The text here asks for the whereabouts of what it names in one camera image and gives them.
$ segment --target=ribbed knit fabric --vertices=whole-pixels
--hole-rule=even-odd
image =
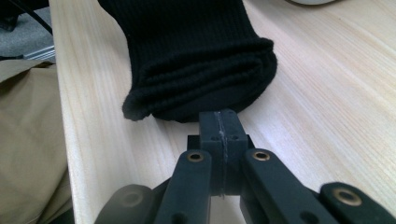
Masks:
[[[125,118],[197,120],[252,104],[276,73],[274,43],[241,0],[99,0],[125,33],[133,85]]]

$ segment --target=wood grain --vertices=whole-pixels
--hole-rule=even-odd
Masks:
[[[246,0],[273,39],[276,78],[240,119],[309,188],[342,181],[396,216],[396,2],[304,7]],[[120,27],[95,0],[51,0],[77,223],[93,223],[118,188],[168,178],[198,126],[123,118],[131,69]],[[237,197],[212,200],[211,223],[244,223]]]

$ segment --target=gray carpet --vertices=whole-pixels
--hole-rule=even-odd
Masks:
[[[36,10],[35,13],[50,25],[49,7]],[[19,16],[17,27],[13,32],[0,29],[0,56],[24,55],[28,59],[45,58],[55,62],[53,48],[49,48],[52,46],[52,35],[26,13]]]

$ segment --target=screw hole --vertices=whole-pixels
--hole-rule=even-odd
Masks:
[[[204,159],[204,155],[199,152],[192,152],[187,156],[189,161],[198,162]]]
[[[183,213],[176,213],[172,215],[172,224],[186,224],[187,216]]]
[[[318,224],[319,223],[319,219],[317,218],[317,216],[315,216],[314,214],[312,214],[310,212],[302,212],[300,214],[300,218],[305,224]]]
[[[258,161],[268,161],[270,159],[270,155],[265,152],[257,151],[253,154],[253,158]]]
[[[127,192],[120,199],[120,203],[124,207],[135,207],[143,201],[143,196],[139,192]]]
[[[341,203],[345,203],[351,206],[359,206],[362,203],[361,198],[349,189],[334,189],[332,191],[332,194]]]

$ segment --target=black cable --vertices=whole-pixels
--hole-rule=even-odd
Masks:
[[[13,57],[4,57],[0,56],[0,61],[4,60],[15,60],[15,59],[23,59],[23,55],[13,56]]]
[[[44,29],[46,29],[51,35],[52,35],[52,28],[45,22],[43,19],[41,19],[35,12],[30,9],[28,6],[26,6],[23,2],[20,0],[8,0],[11,4],[14,6],[20,8],[22,11],[26,12],[29,14],[33,19],[35,19],[38,23],[40,23]]]

